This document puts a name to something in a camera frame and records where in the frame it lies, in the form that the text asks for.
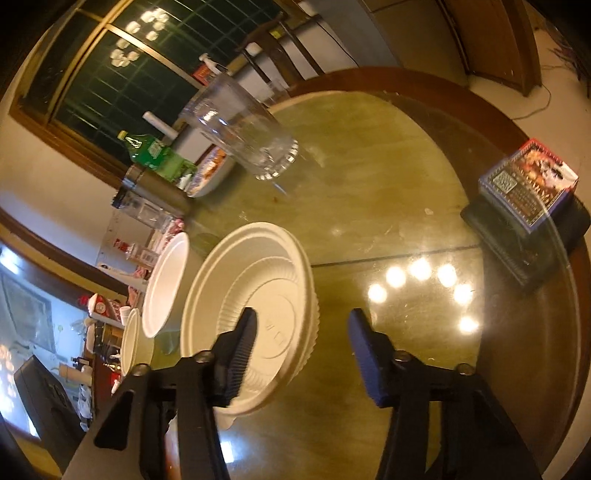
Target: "plate with food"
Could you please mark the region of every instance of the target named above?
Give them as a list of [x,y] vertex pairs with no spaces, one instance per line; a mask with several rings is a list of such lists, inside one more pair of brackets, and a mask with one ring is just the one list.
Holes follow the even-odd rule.
[[234,163],[234,159],[220,147],[213,147],[199,162],[197,172],[184,191],[193,198],[207,195],[226,178]]

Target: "green plastic bottle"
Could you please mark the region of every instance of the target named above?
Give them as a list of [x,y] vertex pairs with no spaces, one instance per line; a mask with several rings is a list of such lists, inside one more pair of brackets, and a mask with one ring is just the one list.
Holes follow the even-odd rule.
[[185,160],[152,135],[129,135],[122,130],[117,138],[125,143],[134,163],[154,170],[180,189],[184,190],[197,171],[195,164]]

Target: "wooden chair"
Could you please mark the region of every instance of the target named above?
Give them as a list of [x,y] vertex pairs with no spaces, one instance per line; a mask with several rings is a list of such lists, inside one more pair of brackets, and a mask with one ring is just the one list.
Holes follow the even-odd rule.
[[258,66],[253,56],[247,52],[246,47],[250,43],[256,43],[262,48],[263,52],[265,52],[275,64],[277,70],[279,70],[280,75],[290,87],[304,80],[304,77],[298,71],[293,61],[291,61],[291,58],[281,45],[280,41],[270,33],[270,31],[277,26],[280,26],[283,28],[283,30],[285,30],[285,34],[295,44],[297,49],[302,53],[314,71],[318,75],[322,75],[324,71],[320,68],[318,63],[316,63],[312,55],[310,55],[310,52],[306,50],[305,46],[302,45],[300,39],[297,38],[297,36],[289,28],[285,22],[285,13],[280,12],[279,15],[277,15],[277,17],[275,17],[273,20],[259,25],[253,32],[249,33],[237,50],[246,57],[248,63],[252,66],[255,72],[259,74],[263,81],[265,83],[271,83],[271,79]]

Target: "white wall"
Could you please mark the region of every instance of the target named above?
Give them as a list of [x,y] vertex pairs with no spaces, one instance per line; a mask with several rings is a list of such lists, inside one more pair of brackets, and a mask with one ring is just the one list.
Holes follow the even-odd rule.
[[115,190],[8,115],[21,67],[0,102],[0,207],[53,245],[94,265]]

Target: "clear plastic cup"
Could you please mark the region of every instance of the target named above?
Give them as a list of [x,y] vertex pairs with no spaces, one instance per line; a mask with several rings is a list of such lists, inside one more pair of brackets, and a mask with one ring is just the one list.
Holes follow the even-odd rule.
[[260,180],[273,180],[294,162],[298,142],[240,84],[219,74],[181,117],[231,153]]

